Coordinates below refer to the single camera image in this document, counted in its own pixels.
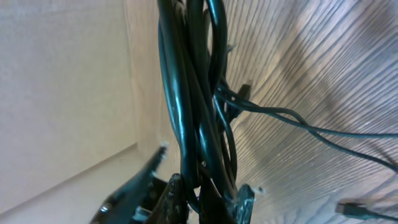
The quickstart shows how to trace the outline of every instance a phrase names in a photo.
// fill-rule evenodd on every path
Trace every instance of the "hardwood floor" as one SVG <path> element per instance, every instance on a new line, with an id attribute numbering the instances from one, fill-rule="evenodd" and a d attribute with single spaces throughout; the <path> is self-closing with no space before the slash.
<path id="1" fill-rule="evenodd" d="M 249 82 L 251 101 L 293 109 L 314 126 L 398 132 L 397 1 L 224 3 L 229 43 L 236 44 L 227 72 L 233 90 Z M 125 7 L 139 145 L 168 140 L 175 171 L 179 154 L 162 93 L 156 1 L 126 0 Z M 233 131 L 238 185 L 266 190 L 257 196 L 252 223 L 361 223 L 335 215 L 341 200 L 398 216 L 398 178 L 385 167 L 342 154 L 263 114 L 244 112 Z M 398 161 L 396 139 L 325 137 Z"/>

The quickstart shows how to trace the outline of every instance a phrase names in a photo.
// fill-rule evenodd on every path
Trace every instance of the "wood grain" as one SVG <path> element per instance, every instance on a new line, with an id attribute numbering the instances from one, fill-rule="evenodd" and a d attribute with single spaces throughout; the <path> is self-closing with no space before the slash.
<path id="1" fill-rule="evenodd" d="M 314 126 L 398 132 L 396 1 L 224 3 L 229 43 L 236 44 L 227 72 L 233 90 L 252 83 L 251 101 L 293 109 Z M 146 71 L 133 76 L 150 82 L 141 82 L 139 89 L 153 102 L 143 102 L 148 113 L 142 112 L 138 120 L 143 120 L 144 129 L 147 120 L 159 127 L 146 135 L 170 141 L 170 158 L 178 166 L 164 96 L 159 89 L 148 89 L 155 83 L 161 88 L 153 40 L 157 23 L 142 23 L 148 18 L 157 21 L 156 10 L 154 1 L 126 4 L 127 24 L 133 27 L 130 41 L 140 49 L 131 54 L 151 60 L 133 61 L 136 70 Z M 398 179 L 391 171 L 331 149 L 306 131 L 247 112 L 233 123 L 233 131 L 238 184 L 266 190 L 257 197 L 252 223 L 360 223 L 336 216 L 337 202 L 364 200 L 374 208 L 398 203 Z M 325 137 L 381 159 L 398 160 L 397 140 Z M 392 208 L 390 214 L 397 216 L 396 206 Z"/>

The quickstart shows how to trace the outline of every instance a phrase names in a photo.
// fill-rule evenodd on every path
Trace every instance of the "power cord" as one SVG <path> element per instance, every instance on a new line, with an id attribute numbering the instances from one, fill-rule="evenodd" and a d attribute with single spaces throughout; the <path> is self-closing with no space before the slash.
<path id="1" fill-rule="evenodd" d="M 226 13 L 222 0 L 157 0 L 159 7 L 159 57 L 170 122 L 181 152 L 181 174 L 187 200 L 199 211 L 193 191 L 204 179 L 212 179 L 228 203 L 236 203 L 238 163 L 234 136 L 229 125 L 242 110 L 264 113 L 306 129 L 319 141 L 352 156 L 382 164 L 395 173 L 398 167 L 373 156 L 339 146 L 319 133 L 350 138 L 398 138 L 398 134 L 346 133 L 309 125 L 287 108 L 261 107 L 248 101 L 247 94 L 231 91 L 226 81 Z M 212 28 L 212 49 L 208 50 L 208 29 Z M 292 115 L 297 121 L 281 114 Z M 228 148 L 224 139 L 226 135 Z"/>
<path id="2" fill-rule="evenodd" d="M 384 219 L 398 222 L 398 218 L 390 217 L 388 215 L 381 215 L 376 212 L 371 212 L 364 206 L 357 203 L 344 203 L 337 205 L 336 213 L 340 213 L 347 218 L 355 218 L 358 220 L 369 219 Z"/>

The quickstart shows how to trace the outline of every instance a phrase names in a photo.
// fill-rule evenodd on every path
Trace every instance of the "cable connector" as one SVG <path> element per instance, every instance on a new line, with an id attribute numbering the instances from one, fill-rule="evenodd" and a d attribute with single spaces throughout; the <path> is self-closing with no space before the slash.
<path id="1" fill-rule="evenodd" d="M 369 219 L 385 219 L 397 221 L 397 218 L 381 215 L 376 212 L 371 212 L 363 205 L 358 203 L 344 203 L 338 204 L 336 207 L 336 213 L 340 213 L 347 218 L 355 218 L 358 220 L 369 220 Z"/>

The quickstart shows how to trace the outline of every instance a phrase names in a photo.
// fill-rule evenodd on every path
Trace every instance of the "cord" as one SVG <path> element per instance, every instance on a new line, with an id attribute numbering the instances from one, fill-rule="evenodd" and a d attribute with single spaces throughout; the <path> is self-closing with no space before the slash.
<path id="1" fill-rule="evenodd" d="M 351 138 L 398 138 L 398 134 L 356 134 L 310 126 L 298 113 L 286 108 L 260 107 L 242 93 L 231 91 L 226 82 L 226 13 L 222 0 L 157 0 L 159 8 L 159 58 L 170 122 L 181 152 L 181 174 L 187 200 L 199 212 L 193 191 L 202 177 L 213 179 L 220 195 L 237 201 L 235 185 L 238 163 L 230 122 L 242 110 L 264 113 L 306 129 L 325 144 L 353 156 L 378 162 L 394 172 L 397 167 L 330 142 L 319 133 Z M 208 50 L 208 29 L 212 49 Z M 292 115 L 297 121 L 280 114 Z"/>
<path id="2" fill-rule="evenodd" d="M 396 217 L 371 212 L 357 203 L 338 204 L 336 207 L 336 212 L 344 215 L 347 218 L 355 218 L 358 220 L 384 219 L 398 222 L 398 218 Z"/>

